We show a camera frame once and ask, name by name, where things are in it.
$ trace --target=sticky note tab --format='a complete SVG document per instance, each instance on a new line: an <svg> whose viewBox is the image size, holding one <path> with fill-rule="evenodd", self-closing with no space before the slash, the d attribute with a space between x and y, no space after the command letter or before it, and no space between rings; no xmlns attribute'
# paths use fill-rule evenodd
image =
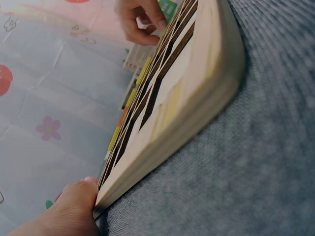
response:
<svg viewBox="0 0 315 236"><path fill-rule="evenodd" d="M121 116L121 118L120 118L120 120L119 120L118 127L122 126L122 123L123 123L123 121L124 121L124 119L125 119L125 116L126 116L126 114L127 114L127 111L128 111L128 107L126 106L125 109L124 109L124 111L123 111L123 114L122 114L122 116Z"/></svg>
<svg viewBox="0 0 315 236"><path fill-rule="evenodd" d="M146 70L147 70L147 68L148 68L148 65L149 65L149 63L150 63L150 60L151 60L151 57L148 57L146 63L144 64L144 66L143 66L143 68L142 68L142 71L141 71L141 73L140 73L140 75L139 75L139 77L138 77L138 79L137 79L136 85L139 85L139 84L140 84L140 82L141 82L141 80L142 80L142 78L143 78L143 76L144 76L144 73L146 72Z"/></svg>
<svg viewBox="0 0 315 236"><path fill-rule="evenodd" d="M110 141L110 144L108 147L109 151L111 151L113 149L114 143L115 143L117 136L118 136L119 129L120 129L120 127L118 127L118 126L115 129L114 135L113 135L112 140Z"/></svg>
<svg viewBox="0 0 315 236"><path fill-rule="evenodd" d="M134 97L134 95L135 95L135 93L136 93L136 90L137 90L137 89L135 89L135 88L132 90L132 92L131 92L131 94L130 94L130 97L129 97L129 99L128 99L128 102L127 102L127 104L126 104L126 107L129 107L129 106L130 106L131 101L133 100L133 97Z"/></svg>

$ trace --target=pink flower print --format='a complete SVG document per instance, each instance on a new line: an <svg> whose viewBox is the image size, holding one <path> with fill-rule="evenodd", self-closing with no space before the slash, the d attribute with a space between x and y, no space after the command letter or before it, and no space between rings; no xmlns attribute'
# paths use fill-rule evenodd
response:
<svg viewBox="0 0 315 236"><path fill-rule="evenodd" d="M36 130L39 133L42 133L41 139L44 141L49 141L51 137L56 140L61 140L61 136L57 133L57 130L60 128L60 120L53 120L51 117L44 118L44 124L39 125Z"/></svg>

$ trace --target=play mat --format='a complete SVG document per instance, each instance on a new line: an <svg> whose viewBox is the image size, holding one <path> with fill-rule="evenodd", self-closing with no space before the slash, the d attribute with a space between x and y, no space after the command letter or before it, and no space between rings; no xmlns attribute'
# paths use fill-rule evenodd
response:
<svg viewBox="0 0 315 236"><path fill-rule="evenodd" d="M0 235L99 174L132 77L113 4L0 2Z"/></svg>

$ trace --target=gray fabric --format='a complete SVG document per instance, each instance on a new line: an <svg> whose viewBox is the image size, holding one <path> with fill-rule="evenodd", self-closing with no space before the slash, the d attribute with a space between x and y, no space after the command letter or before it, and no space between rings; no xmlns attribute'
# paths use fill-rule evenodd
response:
<svg viewBox="0 0 315 236"><path fill-rule="evenodd" d="M230 5L240 94L103 214L104 235L315 235L315 2Z"/></svg>

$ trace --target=book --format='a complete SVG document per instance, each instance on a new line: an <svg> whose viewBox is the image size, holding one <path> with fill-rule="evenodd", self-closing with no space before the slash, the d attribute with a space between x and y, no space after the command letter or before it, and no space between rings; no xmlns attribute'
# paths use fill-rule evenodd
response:
<svg viewBox="0 0 315 236"><path fill-rule="evenodd" d="M209 124L237 94L245 53L227 0L183 0L130 93L94 217Z"/></svg>

